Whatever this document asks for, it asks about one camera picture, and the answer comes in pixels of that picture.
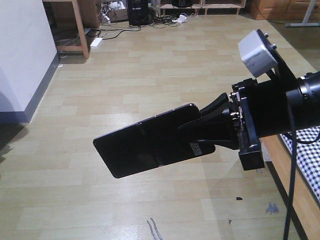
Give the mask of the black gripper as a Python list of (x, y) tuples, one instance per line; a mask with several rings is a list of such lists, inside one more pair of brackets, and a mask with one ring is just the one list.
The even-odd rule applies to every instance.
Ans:
[(258, 83), (252, 78), (231, 87), (232, 104), (239, 113), (235, 120), (236, 130), (231, 121), (217, 119), (231, 113), (229, 97), (224, 92), (199, 111), (202, 118), (179, 126), (177, 134), (193, 143), (239, 149), (239, 159), (245, 171), (264, 168), (260, 138), (291, 129), (286, 91), (272, 80)]

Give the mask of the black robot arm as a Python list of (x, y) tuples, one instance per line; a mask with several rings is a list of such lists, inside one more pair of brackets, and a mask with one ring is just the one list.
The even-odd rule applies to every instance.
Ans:
[(288, 107), (296, 130), (320, 124), (320, 74), (293, 78), (292, 84), (245, 79), (232, 85), (230, 95), (223, 93), (200, 110), (198, 119), (181, 125), (177, 133), (193, 143), (238, 150), (245, 171), (261, 169), (259, 139), (290, 132)]

